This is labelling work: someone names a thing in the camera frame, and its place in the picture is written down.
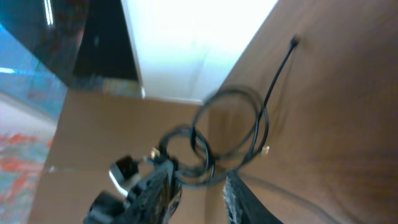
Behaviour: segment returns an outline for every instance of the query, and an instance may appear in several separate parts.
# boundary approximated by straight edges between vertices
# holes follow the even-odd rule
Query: black cable
[[[258,155],[262,151],[262,148],[264,147],[264,145],[266,143],[266,139],[268,136],[268,130],[269,130],[269,118],[268,118],[268,113],[266,110],[267,103],[268,103],[269,97],[271,96],[272,89],[274,88],[274,85],[279,77],[279,74],[281,73],[284,65],[286,64],[287,59],[289,58],[290,54],[292,53],[293,49],[297,46],[298,43],[299,42],[296,37],[294,37],[290,41],[289,51],[287,52],[278,71],[275,74],[275,77],[268,89],[268,92],[264,99],[264,102],[262,102],[260,95],[251,88],[248,88],[245,86],[229,86],[227,88],[222,88],[219,91],[217,91],[215,94],[210,96],[207,100],[205,100],[203,106],[201,106],[199,108],[199,110],[197,111],[197,113],[192,121],[192,124],[190,126],[181,126],[181,127],[175,128],[173,131],[167,133],[165,136],[162,137],[162,139],[159,141],[159,152],[162,155],[173,160],[174,163],[176,163],[176,165],[178,167],[177,167],[175,175],[182,185],[188,186],[188,187],[202,187],[202,186],[217,184],[225,179],[228,172],[238,170],[240,167],[242,167],[243,165],[250,162],[256,155]],[[208,144],[208,141],[206,140],[206,138],[198,130],[196,130],[195,126],[196,126],[197,122],[199,121],[199,119],[201,118],[203,112],[205,110],[207,110],[208,107],[212,103],[219,100],[223,96],[227,96],[227,95],[240,95],[240,96],[243,96],[244,99],[248,100],[248,102],[250,103],[250,105],[252,106],[252,108],[254,110],[254,115],[256,117],[256,120],[255,120],[251,130],[248,132],[247,135],[245,135],[244,139],[239,144],[237,144],[235,147],[233,147],[231,150],[229,150],[225,154],[215,154],[211,151],[210,145]],[[264,130],[264,134],[262,136],[262,139],[261,139],[261,142],[260,142],[258,148],[255,149],[255,145],[257,143],[257,138],[258,138],[258,134],[259,134],[260,120],[263,115],[264,115],[264,122],[265,122],[265,130]],[[221,172],[216,175],[215,174],[216,161],[222,160],[222,159],[230,159],[234,156],[240,155],[240,154],[238,154],[237,151],[241,148],[241,146],[245,142],[247,142],[250,139],[251,135],[253,135],[252,140],[251,140],[251,145],[249,147],[248,152],[245,154],[242,162],[237,167],[232,168],[230,170],[226,170],[226,171]],[[170,139],[177,137],[177,136],[183,136],[183,137],[189,138],[191,149],[194,151],[194,153],[199,158],[202,159],[203,165],[189,167],[185,164],[182,164],[181,162],[178,162],[176,159],[170,158],[169,154],[167,153],[167,145],[168,145]],[[203,181],[199,181],[196,183],[188,183],[183,180],[183,178],[187,178],[187,177],[199,179],[200,177],[203,177],[208,172],[210,172],[209,177]]]

